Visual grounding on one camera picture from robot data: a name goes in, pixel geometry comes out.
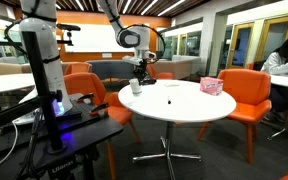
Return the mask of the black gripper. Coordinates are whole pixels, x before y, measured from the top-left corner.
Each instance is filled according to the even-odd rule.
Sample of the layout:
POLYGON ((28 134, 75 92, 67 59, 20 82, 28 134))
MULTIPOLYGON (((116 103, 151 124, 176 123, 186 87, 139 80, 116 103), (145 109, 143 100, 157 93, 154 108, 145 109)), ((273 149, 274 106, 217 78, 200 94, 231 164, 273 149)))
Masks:
POLYGON ((148 76, 147 62, 142 61, 139 65, 136 65, 133 73, 138 80, 143 80, 148 76))

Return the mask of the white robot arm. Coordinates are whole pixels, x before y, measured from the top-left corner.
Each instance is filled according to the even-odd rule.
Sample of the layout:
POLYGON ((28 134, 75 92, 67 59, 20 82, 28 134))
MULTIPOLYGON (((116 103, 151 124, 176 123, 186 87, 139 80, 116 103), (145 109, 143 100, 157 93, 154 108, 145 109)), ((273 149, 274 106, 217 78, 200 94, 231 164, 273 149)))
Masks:
MULTIPOLYGON (((144 24, 135 24, 125 27, 120 20, 117 9, 117 0, 96 0, 106 14, 115 32, 115 40, 123 48, 133 48, 133 56, 124 56, 123 60, 134 65, 140 65, 146 60, 156 60, 156 54, 149 50, 149 35, 151 28, 144 24)), ((19 24, 20 36, 24 49, 28 49, 24 32, 34 32, 37 36, 38 51, 42 57, 44 70, 50 91, 59 90, 62 93, 60 100, 53 100, 52 107, 56 115, 63 115, 69 111, 71 104, 64 77, 58 43, 55 35, 56 28, 56 1, 55 0, 20 0, 24 19, 19 24)))

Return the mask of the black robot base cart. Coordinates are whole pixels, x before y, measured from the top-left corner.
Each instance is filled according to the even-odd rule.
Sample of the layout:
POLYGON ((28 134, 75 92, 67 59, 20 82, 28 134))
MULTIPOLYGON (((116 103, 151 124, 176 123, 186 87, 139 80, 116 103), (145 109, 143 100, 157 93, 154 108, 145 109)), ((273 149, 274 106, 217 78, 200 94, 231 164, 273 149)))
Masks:
MULTIPOLYGON (((62 150, 52 150, 51 139, 46 125, 39 131, 33 155, 34 168, 38 172, 49 172, 50 179, 66 175, 79 164, 81 156, 84 179, 94 180, 93 160, 99 158, 97 145, 123 131, 122 125, 110 117, 91 116, 93 105, 72 102, 71 110, 80 112, 80 117, 58 122, 62 150)), ((28 145, 18 145, 8 160, 0 165, 0 180, 15 180, 16 174, 24 164, 28 145)))

